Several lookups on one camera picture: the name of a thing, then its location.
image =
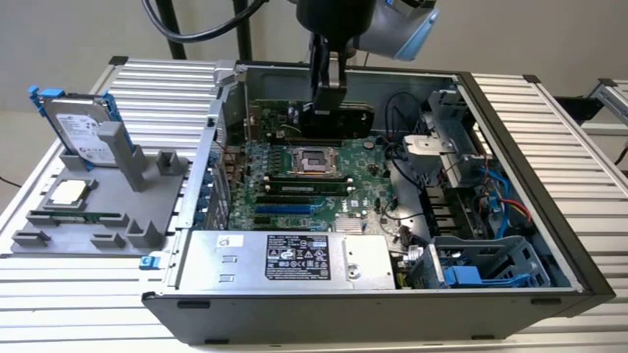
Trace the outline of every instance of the electrical wire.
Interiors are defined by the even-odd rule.
[[[255,0],[254,3],[244,9],[242,13],[239,13],[231,20],[220,24],[212,29],[208,29],[206,32],[195,33],[191,35],[182,35],[179,33],[172,32],[168,28],[166,28],[164,23],[158,17],[155,13],[151,0],[143,0],[144,10],[147,11],[148,18],[151,19],[152,24],[158,27],[158,31],[172,41],[178,43],[198,43],[206,40],[215,39],[218,36],[223,35],[232,29],[235,29],[243,21],[246,21],[259,10],[259,8],[267,3],[270,0]]]
[[[224,147],[223,144],[218,141],[215,141],[214,143],[216,143],[218,146],[223,149],[223,151],[226,151],[226,154],[231,158],[234,165],[236,165],[236,158],[234,158],[234,156],[232,156],[231,152],[228,151],[227,147]]]
[[[400,166],[399,166],[399,165],[396,164],[396,162],[395,162],[395,157],[391,157],[391,162],[392,162],[392,165],[395,166],[396,171],[400,173],[402,177],[403,177],[414,186],[416,186],[418,189],[422,189],[422,186],[419,185],[419,183],[418,183],[412,178],[410,178],[410,176],[402,171]]]
[[[398,107],[392,107],[392,111],[398,113],[398,115],[402,117],[402,120],[406,123],[406,127],[408,128],[408,131],[412,131],[414,129],[412,124],[406,119],[406,115],[402,113],[402,110]]]
[[[504,195],[508,197],[508,194],[511,193],[511,182],[506,180],[498,173],[492,172],[488,169],[480,168],[480,171],[483,171],[486,174],[488,174],[490,177],[492,177],[495,180],[502,182],[504,184]],[[504,237],[504,233],[508,228],[508,207],[504,205],[504,216],[502,218],[502,226],[500,230],[498,230],[498,234],[495,235],[495,239],[502,239]]]
[[[295,130],[299,134],[303,134],[303,132],[302,132],[300,129],[298,129],[296,127],[294,127],[294,126],[291,126],[291,125],[288,125],[288,124],[282,124],[279,127],[287,127],[287,128],[290,128],[290,129]]]
[[[16,182],[12,182],[11,180],[8,179],[4,179],[2,176],[0,176],[0,181],[6,182],[7,184],[15,186],[16,188],[22,188],[22,185],[18,184]]]
[[[392,100],[399,97],[399,96],[408,96],[411,97],[415,101],[416,101],[416,104],[418,104],[418,107],[420,109],[422,107],[422,102],[419,101],[419,99],[412,95],[412,93],[408,93],[408,92],[398,92],[395,94],[392,94],[392,96],[388,97],[388,101],[386,102],[386,105],[384,105],[384,127],[386,127],[386,137],[387,138],[391,138],[391,135],[390,135],[390,128],[388,128],[388,111],[390,111],[390,107],[391,107],[391,102]]]
[[[439,177],[439,183],[436,185],[440,185],[444,181],[444,177],[448,175],[448,171],[451,171],[451,169],[454,167],[458,166],[458,164],[462,162],[463,160],[458,160],[444,171],[443,171],[443,174],[440,175]]]
[[[627,153],[628,153],[628,146],[624,148],[624,150],[619,154],[618,160],[615,161],[615,165],[622,163],[622,161],[624,160],[624,157],[627,156]]]
[[[411,219],[411,218],[414,218],[414,217],[416,217],[416,216],[424,214],[423,212],[420,212],[420,213],[415,213],[414,215],[410,215],[408,217],[392,217],[392,216],[388,214],[388,206],[391,205],[392,200],[388,201],[388,203],[386,204],[384,209],[383,209],[382,212],[383,212],[384,215],[386,215],[390,219],[392,219],[394,221],[403,221],[403,220],[406,220],[406,219]]]
[[[523,214],[523,216],[528,219],[528,222],[531,223],[532,222],[532,215],[530,214],[530,211],[528,209],[526,208],[526,206],[523,204],[520,204],[519,202],[516,202],[515,200],[510,200],[510,199],[500,199],[500,201],[504,203],[504,204],[510,204],[511,206],[515,207],[515,209]]]

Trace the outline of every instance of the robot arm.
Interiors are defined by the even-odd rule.
[[[352,49],[412,61],[439,16],[435,1],[299,0],[296,17],[312,32],[314,108],[338,109],[347,93],[344,67]]]

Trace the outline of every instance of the warning label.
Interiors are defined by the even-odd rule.
[[[266,278],[332,279],[327,235],[270,235],[266,254]]]

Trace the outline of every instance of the gray plastic holder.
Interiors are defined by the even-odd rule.
[[[110,146],[118,168],[127,178],[131,189],[139,193],[144,189],[146,180],[142,173],[147,167],[147,158],[140,146],[135,145],[135,151],[131,151],[126,132],[127,129],[120,121],[106,121],[100,125],[98,136]]]

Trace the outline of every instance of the red cable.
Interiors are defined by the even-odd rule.
[[[523,204],[520,204],[515,200],[510,200],[510,199],[502,199],[500,201],[506,204],[514,204],[516,207],[519,207],[526,212],[526,214],[528,215],[528,222],[532,222],[532,215],[530,214],[530,211],[528,211],[528,209],[526,208],[526,206]]]

